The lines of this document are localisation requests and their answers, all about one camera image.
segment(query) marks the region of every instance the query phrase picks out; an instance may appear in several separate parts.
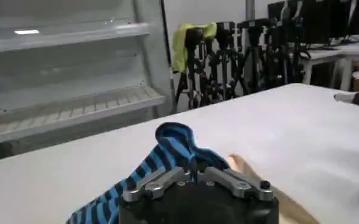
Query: metal shelf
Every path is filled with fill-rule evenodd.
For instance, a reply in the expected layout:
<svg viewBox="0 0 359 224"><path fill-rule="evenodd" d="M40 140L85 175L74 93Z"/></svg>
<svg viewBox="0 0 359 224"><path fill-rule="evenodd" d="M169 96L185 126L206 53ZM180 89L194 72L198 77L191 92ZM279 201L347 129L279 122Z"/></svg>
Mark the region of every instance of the metal shelf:
<svg viewBox="0 0 359 224"><path fill-rule="evenodd" d="M0 116L0 142L163 104L165 97L148 86L129 87Z"/></svg>
<svg viewBox="0 0 359 224"><path fill-rule="evenodd" d="M0 52L149 34L147 23L116 21L0 30Z"/></svg>

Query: striped fabric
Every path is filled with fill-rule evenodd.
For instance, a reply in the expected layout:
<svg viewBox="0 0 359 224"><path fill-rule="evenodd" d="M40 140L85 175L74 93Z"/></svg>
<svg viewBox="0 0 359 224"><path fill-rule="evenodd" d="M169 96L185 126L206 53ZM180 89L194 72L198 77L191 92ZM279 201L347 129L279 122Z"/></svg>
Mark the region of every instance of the striped fabric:
<svg viewBox="0 0 359 224"><path fill-rule="evenodd" d="M158 169L169 171L179 166L188 170L199 163L221 170L229 167L215 152L196 147L193 131L186 125L165 123L156 130L155 137L158 145L128 178L74 212L67 223L118 223L118 199L123 190L135 188L137 181Z"/></svg>

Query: yellow cloth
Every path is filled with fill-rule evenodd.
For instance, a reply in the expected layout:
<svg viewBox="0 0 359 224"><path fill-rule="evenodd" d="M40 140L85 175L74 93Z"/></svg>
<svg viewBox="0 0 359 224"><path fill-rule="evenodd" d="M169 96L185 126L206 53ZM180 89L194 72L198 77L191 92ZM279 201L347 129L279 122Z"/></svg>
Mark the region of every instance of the yellow cloth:
<svg viewBox="0 0 359 224"><path fill-rule="evenodd" d="M217 32L217 24L192 25L184 23L179 26L174 34L172 49L174 50L174 71L185 72L187 61L187 49L185 47L186 32L188 29L200 28L204 30L204 38L214 38Z"/></svg>

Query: white tabletop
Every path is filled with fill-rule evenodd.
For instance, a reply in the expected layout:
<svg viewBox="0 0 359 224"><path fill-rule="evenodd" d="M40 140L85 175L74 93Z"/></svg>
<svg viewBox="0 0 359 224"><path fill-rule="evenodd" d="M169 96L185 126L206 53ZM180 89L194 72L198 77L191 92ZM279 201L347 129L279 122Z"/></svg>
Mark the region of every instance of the white tabletop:
<svg viewBox="0 0 359 224"><path fill-rule="evenodd" d="M327 51L327 50L310 50L309 53L311 55L310 60L320 60L323 58L330 57L359 57L359 43L348 44L343 46L334 47L335 50Z"/></svg>
<svg viewBox="0 0 359 224"><path fill-rule="evenodd" d="M301 84L0 161L0 223L63 223L128 176L167 121L201 147L238 153L321 223L359 223L359 107Z"/></svg>

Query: screw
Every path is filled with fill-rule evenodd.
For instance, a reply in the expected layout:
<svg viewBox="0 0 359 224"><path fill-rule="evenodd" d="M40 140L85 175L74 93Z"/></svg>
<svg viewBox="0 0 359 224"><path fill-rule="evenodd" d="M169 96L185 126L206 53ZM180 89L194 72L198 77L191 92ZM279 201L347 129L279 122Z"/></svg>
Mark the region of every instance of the screw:
<svg viewBox="0 0 359 224"><path fill-rule="evenodd" d="M213 182L213 181L207 181L207 182L206 182L206 185L207 185L207 186L210 186L210 187L213 187L213 186L215 185L215 182Z"/></svg>
<svg viewBox="0 0 359 224"><path fill-rule="evenodd" d="M270 182L268 181L261 181L260 182L260 188L263 189L263 190L269 190L271 187L271 184Z"/></svg>
<svg viewBox="0 0 359 224"><path fill-rule="evenodd" d="M186 185L186 183L183 181L180 181L180 182L177 182L177 185L183 187L184 185Z"/></svg>
<svg viewBox="0 0 359 224"><path fill-rule="evenodd" d="M236 186L238 189L247 189L249 186L246 182L237 182L236 183Z"/></svg>
<svg viewBox="0 0 359 224"><path fill-rule="evenodd" d="M147 191L157 191L159 189L161 189L163 186L158 184L158 183L155 183L155 182L149 182L146 186L145 186L145 189Z"/></svg>

